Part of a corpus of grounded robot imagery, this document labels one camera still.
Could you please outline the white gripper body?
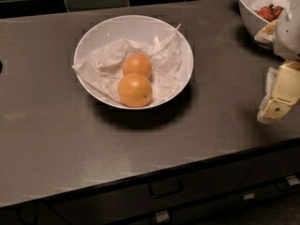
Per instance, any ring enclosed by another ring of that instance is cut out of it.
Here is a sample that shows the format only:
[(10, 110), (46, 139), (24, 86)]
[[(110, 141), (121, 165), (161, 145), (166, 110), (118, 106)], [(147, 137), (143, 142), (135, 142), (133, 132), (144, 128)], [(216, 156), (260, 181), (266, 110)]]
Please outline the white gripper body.
[(292, 0), (277, 20), (274, 52), (287, 60), (300, 60), (300, 0)]

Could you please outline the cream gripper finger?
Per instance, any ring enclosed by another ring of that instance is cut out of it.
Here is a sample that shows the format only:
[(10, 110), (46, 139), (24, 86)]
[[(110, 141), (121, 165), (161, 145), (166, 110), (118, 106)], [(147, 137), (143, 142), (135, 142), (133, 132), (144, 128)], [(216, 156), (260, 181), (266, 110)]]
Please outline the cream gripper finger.
[(263, 124), (281, 120), (300, 99), (300, 62), (286, 60), (266, 75), (265, 96), (257, 120)]

